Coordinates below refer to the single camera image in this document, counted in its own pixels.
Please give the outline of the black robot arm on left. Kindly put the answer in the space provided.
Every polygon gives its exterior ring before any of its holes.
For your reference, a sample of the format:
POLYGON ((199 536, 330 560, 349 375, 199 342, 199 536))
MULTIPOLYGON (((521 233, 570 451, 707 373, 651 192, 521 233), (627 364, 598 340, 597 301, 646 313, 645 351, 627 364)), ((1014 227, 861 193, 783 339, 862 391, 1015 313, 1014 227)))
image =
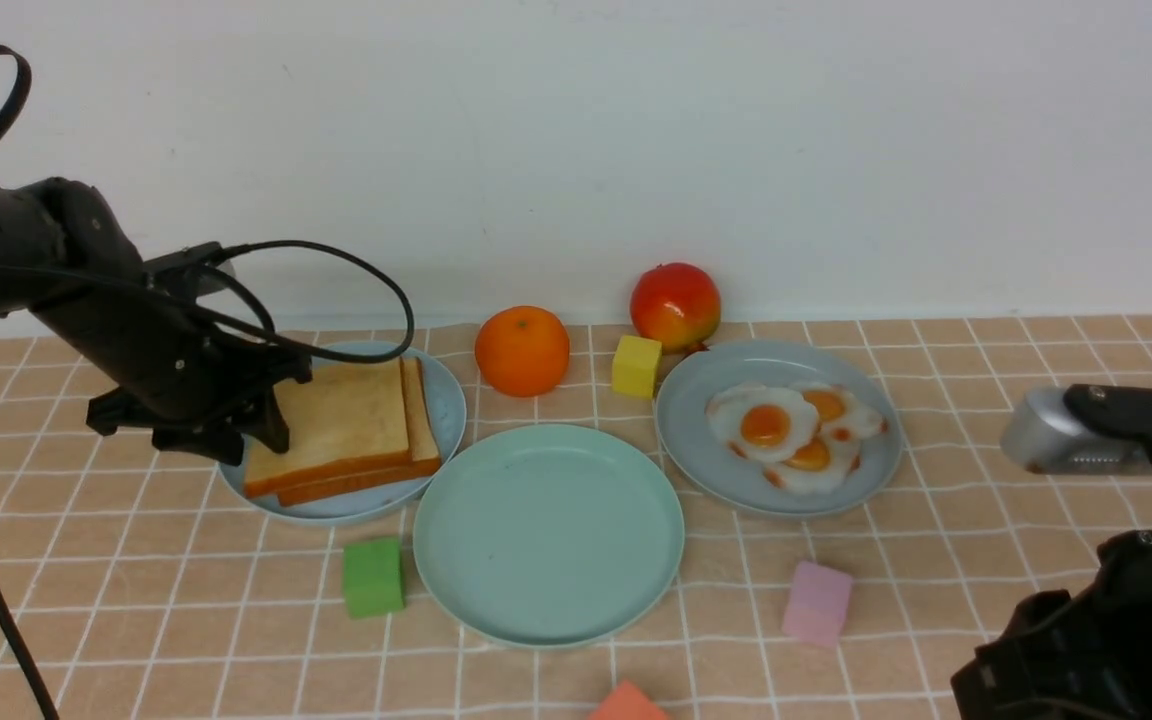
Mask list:
POLYGON ((288 450, 274 389, 306 382, 311 363, 195 314, 198 296, 229 285, 218 243, 143 259, 91 185, 0 188, 0 316, 26 310, 114 382, 88 404, 96 433, 147 429, 157 450, 225 465, 247 439, 288 450))

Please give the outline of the black gripper body on left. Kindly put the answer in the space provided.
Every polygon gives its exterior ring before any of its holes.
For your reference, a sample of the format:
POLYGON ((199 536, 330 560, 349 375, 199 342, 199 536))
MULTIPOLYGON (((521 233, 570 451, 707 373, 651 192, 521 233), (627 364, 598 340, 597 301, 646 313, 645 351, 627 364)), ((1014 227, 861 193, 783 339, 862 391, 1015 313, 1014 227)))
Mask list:
MULTIPOLYGON (((185 313, 168 293, 103 290, 74 279, 32 281, 31 311, 47 328, 116 384, 147 402, 232 402, 227 420, 248 435, 248 401, 278 382, 310 382, 306 354, 225 333, 215 323, 185 313)), ((270 311, 236 281, 230 288, 274 331, 270 311)))

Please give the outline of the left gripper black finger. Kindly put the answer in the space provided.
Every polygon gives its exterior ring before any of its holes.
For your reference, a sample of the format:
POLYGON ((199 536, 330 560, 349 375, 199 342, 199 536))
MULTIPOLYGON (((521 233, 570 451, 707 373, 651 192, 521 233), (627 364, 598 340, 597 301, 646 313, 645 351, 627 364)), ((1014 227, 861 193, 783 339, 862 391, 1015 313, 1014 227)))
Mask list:
POLYGON ((244 439, 229 424, 232 402, 187 397, 147 402, 131 391, 115 388, 88 402, 88 429, 103 437, 122 429, 151 430, 156 450, 192 454, 223 465, 236 465, 244 455, 244 439))

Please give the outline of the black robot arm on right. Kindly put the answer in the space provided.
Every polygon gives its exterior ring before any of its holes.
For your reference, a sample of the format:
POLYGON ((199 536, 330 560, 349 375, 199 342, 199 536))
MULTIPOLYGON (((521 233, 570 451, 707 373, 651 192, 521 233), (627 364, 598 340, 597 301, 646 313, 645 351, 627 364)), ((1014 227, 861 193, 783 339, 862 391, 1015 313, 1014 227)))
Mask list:
POLYGON ((1030 594, 952 675, 963 719, 1152 719, 1152 530, 1102 541, 1078 593, 1030 594))

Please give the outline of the left gripper black finger toast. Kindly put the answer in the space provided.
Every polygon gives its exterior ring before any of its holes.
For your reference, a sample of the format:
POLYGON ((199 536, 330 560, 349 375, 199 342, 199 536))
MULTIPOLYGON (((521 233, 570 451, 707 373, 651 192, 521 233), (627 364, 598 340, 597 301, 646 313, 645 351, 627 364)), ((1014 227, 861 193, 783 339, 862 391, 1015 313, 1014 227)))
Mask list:
POLYGON ((291 445, 291 432, 279 409, 273 386, 257 392, 248 401, 248 435, 274 454, 285 454, 291 445))

